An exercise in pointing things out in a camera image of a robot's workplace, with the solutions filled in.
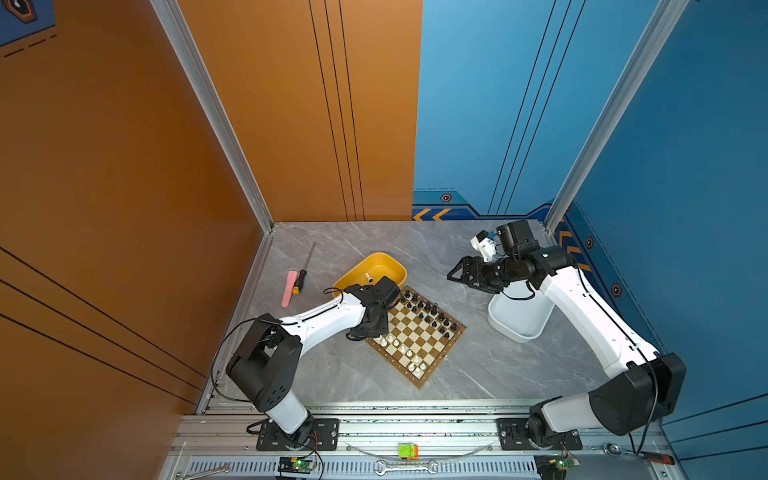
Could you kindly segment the white plastic tray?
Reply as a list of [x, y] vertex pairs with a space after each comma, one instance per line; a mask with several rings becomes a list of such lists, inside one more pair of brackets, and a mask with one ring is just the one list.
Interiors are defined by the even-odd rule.
[[488, 305], [490, 326], [518, 343], [538, 338], [555, 305], [540, 292], [527, 300], [532, 294], [522, 281], [512, 283], [502, 293], [494, 295]]

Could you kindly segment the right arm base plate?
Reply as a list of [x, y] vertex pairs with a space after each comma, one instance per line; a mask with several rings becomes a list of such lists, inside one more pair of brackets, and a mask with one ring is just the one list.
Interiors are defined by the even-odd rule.
[[577, 430], [554, 432], [536, 419], [500, 418], [496, 420], [497, 435], [504, 451], [512, 450], [582, 450]]

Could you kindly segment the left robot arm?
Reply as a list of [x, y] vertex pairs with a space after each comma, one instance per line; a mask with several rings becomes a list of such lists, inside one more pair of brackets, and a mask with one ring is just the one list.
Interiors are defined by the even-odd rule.
[[312, 437], [312, 415], [292, 390], [301, 357], [344, 332], [354, 342], [389, 333], [388, 312], [400, 295], [388, 277], [374, 285], [354, 284], [334, 291], [316, 308], [281, 319], [263, 314], [253, 320], [226, 366], [226, 374], [292, 447]]

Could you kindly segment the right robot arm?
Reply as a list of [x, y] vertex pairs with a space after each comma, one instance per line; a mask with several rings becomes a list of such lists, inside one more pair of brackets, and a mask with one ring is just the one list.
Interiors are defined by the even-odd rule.
[[543, 246], [525, 220], [471, 240], [448, 280], [491, 295], [488, 320], [518, 343], [537, 338], [559, 309], [586, 341], [608, 380], [587, 393], [532, 406], [514, 434], [538, 449], [559, 447], [581, 429], [604, 428], [617, 436], [648, 428], [672, 414], [687, 373], [674, 353], [662, 354], [633, 330], [594, 290], [573, 255]]

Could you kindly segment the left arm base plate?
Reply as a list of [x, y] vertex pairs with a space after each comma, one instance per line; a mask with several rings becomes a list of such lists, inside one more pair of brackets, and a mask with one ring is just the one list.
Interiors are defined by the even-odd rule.
[[335, 451], [339, 440], [338, 418], [309, 417], [299, 429], [287, 434], [274, 422], [263, 425], [258, 435], [258, 451]]

